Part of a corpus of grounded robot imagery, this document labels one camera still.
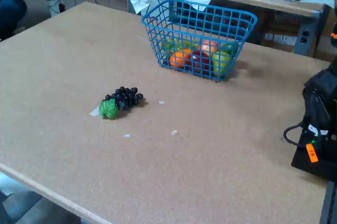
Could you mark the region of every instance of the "orange label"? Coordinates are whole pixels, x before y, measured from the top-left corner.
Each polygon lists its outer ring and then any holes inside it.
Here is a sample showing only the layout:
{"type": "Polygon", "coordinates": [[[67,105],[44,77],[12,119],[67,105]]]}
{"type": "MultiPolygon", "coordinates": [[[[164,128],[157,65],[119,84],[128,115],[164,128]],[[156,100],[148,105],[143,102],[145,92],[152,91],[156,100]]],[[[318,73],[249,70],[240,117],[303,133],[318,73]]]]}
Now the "orange label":
{"type": "Polygon", "coordinates": [[[311,162],[318,162],[318,158],[317,158],[314,146],[311,143],[306,145],[306,150],[308,151],[310,161],[311,162]]]}

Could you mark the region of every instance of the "plastic fruit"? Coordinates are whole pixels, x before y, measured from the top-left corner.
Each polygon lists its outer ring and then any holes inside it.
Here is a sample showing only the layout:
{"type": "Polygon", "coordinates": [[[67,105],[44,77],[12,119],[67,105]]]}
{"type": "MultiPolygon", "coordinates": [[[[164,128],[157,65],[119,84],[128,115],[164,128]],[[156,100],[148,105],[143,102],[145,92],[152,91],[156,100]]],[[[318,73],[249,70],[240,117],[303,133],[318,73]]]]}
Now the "plastic fruit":
{"type": "Polygon", "coordinates": [[[211,53],[219,51],[218,43],[216,41],[203,40],[201,50],[210,56],[211,53]]]}
{"type": "Polygon", "coordinates": [[[202,51],[194,51],[192,54],[193,72],[203,75],[210,74],[211,58],[202,51]]]}
{"type": "Polygon", "coordinates": [[[175,52],[171,57],[170,57],[170,65],[172,67],[180,68],[182,69],[185,64],[190,64],[191,63],[191,49],[184,49],[183,51],[178,51],[175,52]]]}
{"type": "Polygon", "coordinates": [[[238,43],[230,43],[230,44],[224,44],[220,47],[220,51],[229,53],[229,54],[235,54],[239,50],[239,44],[238,43]]]}
{"type": "Polygon", "coordinates": [[[213,72],[215,76],[221,76],[226,72],[226,67],[231,61],[231,58],[231,55],[224,51],[220,51],[219,53],[214,53],[212,55],[213,72]]]}

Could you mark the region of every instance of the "grapes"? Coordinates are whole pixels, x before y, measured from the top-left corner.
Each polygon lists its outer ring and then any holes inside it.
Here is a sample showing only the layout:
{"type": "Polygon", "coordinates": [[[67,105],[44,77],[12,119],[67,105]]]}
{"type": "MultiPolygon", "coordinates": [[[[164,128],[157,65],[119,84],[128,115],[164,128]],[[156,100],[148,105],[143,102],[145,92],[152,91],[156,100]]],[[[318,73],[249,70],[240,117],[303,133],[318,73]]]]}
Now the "grapes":
{"type": "Polygon", "coordinates": [[[111,95],[107,94],[103,101],[115,99],[115,105],[118,110],[122,109],[128,111],[134,105],[139,105],[140,100],[144,98],[142,93],[137,94],[137,92],[137,87],[129,89],[121,86],[119,89],[115,90],[115,93],[112,93],[111,95]]]}
{"type": "Polygon", "coordinates": [[[139,99],[139,100],[142,100],[144,98],[143,94],[142,93],[138,93],[136,95],[136,97],[139,99]]]}
{"type": "Polygon", "coordinates": [[[131,88],[130,89],[130,92],[132,93],[132,94],[137,94],[137,92],[138,92],[138,89],[137,89],[137,87],[133,87],[133,88],[131,88]]]}
{"type": "Polygon", "coordinates": [[[122,95],[120,95],[120,94],[117,94],[116,96],[115,96],[115,102],[119,102],[119,101],[122,101],[123,99],[122,99],[122,95]]]}
{"type": "Polygon", "coordinates": [[[135,98],[132,100],[132,104],[133,104],[133,105],[138,105],[138,104],[139,104],[138,98],[135,97],[135,98]]]}

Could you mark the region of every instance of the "jeans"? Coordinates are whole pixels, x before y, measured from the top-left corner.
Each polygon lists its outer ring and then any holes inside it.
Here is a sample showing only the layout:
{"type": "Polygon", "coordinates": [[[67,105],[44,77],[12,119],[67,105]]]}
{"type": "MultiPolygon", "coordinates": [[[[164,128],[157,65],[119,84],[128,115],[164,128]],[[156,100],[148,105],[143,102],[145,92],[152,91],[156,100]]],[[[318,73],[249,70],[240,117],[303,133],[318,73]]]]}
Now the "jeans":
{"type": "Polygon", "coordinates": [[[23,0],[0,0],[0,40],[12,36],[26,12],[27,5],[23,0]]]}

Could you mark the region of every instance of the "wooden table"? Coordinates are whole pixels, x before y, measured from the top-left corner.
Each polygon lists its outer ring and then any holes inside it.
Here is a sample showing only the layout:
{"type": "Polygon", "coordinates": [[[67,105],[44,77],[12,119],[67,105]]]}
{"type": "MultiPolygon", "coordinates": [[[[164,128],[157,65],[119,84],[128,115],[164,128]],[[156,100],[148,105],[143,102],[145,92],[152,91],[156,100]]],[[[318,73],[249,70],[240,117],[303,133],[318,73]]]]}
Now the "wooden table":
{"type": "Polygon", "coordinates": [[[328,64],[245,44],[215,83],[159,67],[146,39],[85,3],[1,42],[0,170],[92,223],[318,223],[326,181],[290,166],[282,132],[328,64]],[[91,116],[120,85],[146,105],[91,116]]]}
{"type": "Polygon", "coordinates": [[[304,3],[292,0],[228,0],[261,8],[273,9],[305,17],[319,16],[323,11],[322,4],[304,3]]]}

